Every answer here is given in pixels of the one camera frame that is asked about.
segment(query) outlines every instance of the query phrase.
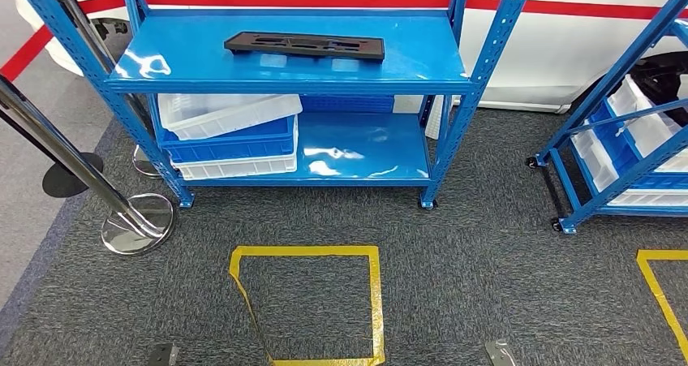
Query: blue metal shelf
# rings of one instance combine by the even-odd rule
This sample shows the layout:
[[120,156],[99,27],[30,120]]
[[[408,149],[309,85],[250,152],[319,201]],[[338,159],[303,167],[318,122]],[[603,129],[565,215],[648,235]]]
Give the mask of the blue metal shelf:
[[688,47],[688,23],[686,21],[681,19],[674,20],[670,32],[675,37],[678,37],[678,40],[680,40],[683,45]]
[[[688,0],[668,0],[650,21],[640,35],[631,43],[629,48],[614,63],[612,68],[585,96],[578,108],[566,120],[564,125],[549,140],[544,149],[529,160],[533,166],[545,166],[547,161],[553,160],[555,169],[563,182],[566,195],[573,210],[566,217],[553,221],[556,229],[565,233],[575,233],[576,226],[596,214],[615,214],[629,216],[688,216],[688,206],[616,206],[609,202],[629,189],[669,190],[683,189],[688,184],[686,173],[655,172],[658,166],[680,153],[688,147],[688,127],[666,140],[646,157],[640,156],[635,148],[635,141],[628,131],[617,135],[624,122],[640,118],[647,114],[654,114],[666,110],[684,107],[685,100],[657,105],[649,110],[639,110],[634,113],[615,116],[606,105],[606,97],[613,88],[620,83],[624,76],[643,54],[661,37],[676,36],[684,45],[688,46],[688,28],[686,23],[677,20],[688,4]],[[567,145],[571,145],[571,136],[586,129],[593,129],[604,146],[604,150],[612,159],[619,178],[610,183],[601,192],[597,190],[592,176],[585,162],[578,152],[572,151],[574,159],[583,174],[583,179],[591,193],[591,199],[581,204],[570,183],[570,177],[561,164],[559,152]]]
[[415,114],[299,114],[293,173],[184,181],[188,186],[427,186],[424,130]]
[[[241,31],[382,37],[385,60],[237,54]],[[473,89],[446,10],[151,11],[106,83],[121,93],[442,94]]]
[[[394,185],[424,187],[419,196],[424,208],[434,205],[526,3],[500,0],[469,76],[458,52],[467,0],[449,0],[443,10],[152,10],[145,0],[124,0],[135,35],[112,73],[103,69],[55,0],[28,1],[144,150],[181,206],[193,202],[191,185]],[[235,56],[223,44],[241,31],[381,37],[385,60]],[[333,114],[328,118],[325,113],[303,114],[296,172],[190,182],[171,167],[167,154],[133,113],[127,104],[129,93],[146,94],[150,105],[155,104],[156,93],[418,94],[424,101],[418,115]],[[438,95],[445,100],[440,139],[435,159],[429,162],[424,128]],[[463,97],[450,121],[455,95]],[[352,153],[363,157],[346,157]]]

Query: yellow floor tape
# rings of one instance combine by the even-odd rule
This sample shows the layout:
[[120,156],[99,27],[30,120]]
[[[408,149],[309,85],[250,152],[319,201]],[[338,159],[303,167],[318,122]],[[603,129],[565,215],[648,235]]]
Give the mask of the yellow floor tape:
[[645,281],[650,286],[652,294],[655,295],[657,303],[659,303],[664,313],[664,318],[669,323],[669,327],[676,335],[678,346],[681,348],[683,357],[688,362],[688,339],[683,332],[683,328],[678,323],[676,315],[674,315],[669,302],[662,291],[660,283],[657,282],[655,274],[652,272],[648,261],[688,261],[688,250],[638,250],[638,257],[636,258],[640,272],[643,273]]
[[[370,268],[370,304],[372,315],[372,358],[348,360],[274,360],[258,326],[248,293],[239,281],[242,256],[367,256]],[[230,276],[246,302],[265,354],[275,366],[375,366],[385,362],[384,328],[382,325],[382,285],[380,255],[376,246],[238,246],[230,258]]]

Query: gray carpet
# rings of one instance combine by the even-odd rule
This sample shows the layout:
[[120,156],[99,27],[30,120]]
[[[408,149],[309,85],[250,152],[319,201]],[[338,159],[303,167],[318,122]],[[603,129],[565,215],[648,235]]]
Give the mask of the gray carpet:
[[[415,189],[198,189],[169,241],[123,258],[101,245],[108,211],[90,196],[0,364],[145,365],[158,342],[175,342],[182,366],[265,364],[227,275],[240,244],[379,246],[389,365],[488,365],[483,345],[496,338],[524,365],[685,364],[635,253],[688,248],[688,221],[551,231],[552,199],[523,160],[561,119],[481,110],[430,212]],[[106,170],[123,192],[170,194],[131,168],[121,131],[112,147]],[[673,262],[658,278],[686,273]],[[242,281],[276,359],[370,356],[365,259],[245,258]],[[685,321],[688,283],[666,286]]]

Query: stanchion post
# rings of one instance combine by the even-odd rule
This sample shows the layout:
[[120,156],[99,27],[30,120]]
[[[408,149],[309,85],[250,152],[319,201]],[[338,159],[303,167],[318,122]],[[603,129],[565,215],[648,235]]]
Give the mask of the stanchion post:
[[0,75],[0,108],[53,158],[76,175],[112,209],[101,238],[118,254],[135,255],[161,243],[172,231],[176,208],[163,196],[143,194],[129,200],[118,192],[76,147],[12,84]]
[[[93,56],[95,56],[97,61],[101,64],[103,70],[106,73],[112,72],[114,66],[117,63],[114,61],[114,58],[108,50],[107,45],[105,45],[105,42],[91,24],[91,21],[88,19],[84,11],[81,10],[79,2],[76,0],[57,1],[59,2],[60,6],[65,11],[65,13],[67,13],[69,18],[71,19],[71,22],[74,23],[76,30],[81,35],[81,38],[84,39],[86,46],[91,50]],[[127,101],[127,104],[129,104],[129,106],[139,116],[139,119],[144,124],[144,127],[146,127],[146,129],[148,130],[148,133],[151,136],[155,136],[153,125],[151,124],[150,113],[143,105],[143,103],[141,103],[139,98],[137,98],[134,94],[127,94],[125,96],[125,99]],[[157,173],[157,170],[155,170],[155,167],[153,167],[151,162],[148,161],[148,158],[146,157],[145,153],[141,151],[141,148],[138,145],[136,145],[136,148],[134,149],[134,154],[132,156],[131,161],[134,163],[134,167],[141,174],[149,178],[160,178],[160,175]]]

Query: blue shelf board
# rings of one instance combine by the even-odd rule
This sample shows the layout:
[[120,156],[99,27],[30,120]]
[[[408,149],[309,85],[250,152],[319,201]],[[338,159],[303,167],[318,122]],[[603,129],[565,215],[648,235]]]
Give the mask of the blue shelf board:
[[[242,31],[381,37],[382,63],[251,52]],[[446,10],[154,10],[106,83],[120,93],[464,94]]]
[[678,40],[680,40],[683,45],[688,47],[688,22],[681,19],[674,20],[671,26],[671,33],[675,37],[678,37]]
[[187,186],[427,186],[415,114],[299,114],[296,171],[184,181]]

